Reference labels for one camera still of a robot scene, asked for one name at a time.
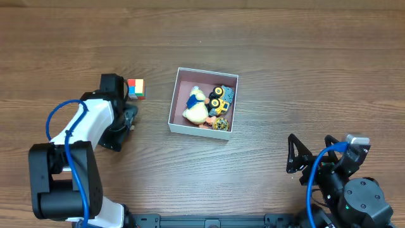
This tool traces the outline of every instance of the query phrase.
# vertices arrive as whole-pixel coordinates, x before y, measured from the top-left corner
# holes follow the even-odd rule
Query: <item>open box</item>
[[[229,110],[225,115],[220,116],[228,120],[228,131],[202,129],[183,117],[183,111],[187,108],[187,100],[189,99],[190,92],[194,86],[198,86],[208,97],[208,94],[213,91],[215,86],[222,85],[231,87],[235,92],[234,100],[232,101]],[[237,88],[238,75],[180,67],[177,71],[175,90],[173,92],[173,98],[171,99],[169,115],[170,131],[193,136],[229,140],[232,135]]]

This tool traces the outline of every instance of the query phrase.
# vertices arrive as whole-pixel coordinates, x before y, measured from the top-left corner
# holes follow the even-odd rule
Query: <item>toy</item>
[[[128,79],[129,97],[132,99],[145,99],[144,79]]]
[[[198,86],[194,86],[191,90],[189,100],[187,101],[187,109],[183,112],[183,117],[198,125],[200,128],[208,129],[207,126],[204,126],[204,123],[207,122],[212,125],[216,119],[216,117],[209,117],[206,107],[208,103],[209,99]]]
[[[209,94],[209,116],[219,116],[226,113],[234,100],[234,90],[226,86],[216,86]]]
[[[214,120],[213,123],[213,129],[214,130],[223,130],[223,131],[227,131],[229,129],[229,123],[228,120],[222,118],[222,117],[218,117]]]

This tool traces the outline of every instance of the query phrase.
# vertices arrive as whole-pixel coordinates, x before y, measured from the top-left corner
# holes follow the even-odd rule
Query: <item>puzzle cube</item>
[[[145,99],[144,79],[128,79],[129,97],[132,99]]]

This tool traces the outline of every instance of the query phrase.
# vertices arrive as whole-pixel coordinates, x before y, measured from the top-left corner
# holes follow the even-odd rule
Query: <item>blue hose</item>
[[[312,211],[311,211],[311,193],[312,193],[312,185],[314,182],[315,173],[316,173],[316,169],[318,168],[318,164],[321,161],[322,156],[326,152],[328,152],[330,150],[334,150],[334,151],[338,151],[339,153],[344,153],[346,151],[348,145],[349,145],[349,143],[347,143],[347,142],[338,142],[336,144],[328,146],[327,148],[325,148],[321,151],[321,153],[316,157],[316,160],[314,161],[314,163],[312,165],[311,174],[309,176],[308,186],[306,189],[306,213],[308,214],[309,223],[311,224],[312,228],[316,228],[316,226],[315,226],[314,218],[312,216]]]
[[[78,186],[78,190],[80,191],[80,196],[82,198],[82,203],[83,203],[83,210],[84,210],[84,219],[83,219],[83,223],[82,223],[82,227],[86,228],[87,227],[87,223],[89,221],[89,204],[87,202],[87,197],[86,197],[86,193],[84,191],[84,187],[82,184],[82,181],[80,181],[80,177],[77,174],[77,170],[72,158],[72,155],[70,154],[70,147],[69,147],[69,138],[70,136],[72,136],[72,132],[75,130],[76,126],[80,123],[80,121],[83,120],[83,118],[86,116],[86,113],[89,111],[89,109],[87,108],[87,105],[79,100],[79,99],[73,99],[73,100],[69,100],[69,101],[65,101],[61,104],[59,104],[48,116],[48,119],[46,120],[46,136],[49,140],[51,140],[51,136],[49,135],[49,123],[52,119],[52,116],[56,113],[56,111],[58,111],[60,108],[64,107],[67,104],[70,103],[79,103],[83,106],[83,112],[82,114],[77,118],[77,120],[72,124],[72,126],[70,127],[69,130],[66,131],[66,137],[65,137],[65,153],[66,153],[66,158],[68,160],[70,169],[72,170],[72,176],[73,179],[75,180],[77,186]]]

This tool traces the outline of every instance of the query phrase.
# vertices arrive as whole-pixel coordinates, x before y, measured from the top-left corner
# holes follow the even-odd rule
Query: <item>toy wheel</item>
[[[219,106],[220,106],[220,101],[218,99],[214,98],[211,101],[209,101],[210,108],[217,108]]]
[[[213,90],[213,96],[216,98],[220,98],[223,95],[223,89],[220,86],[217,86]]]

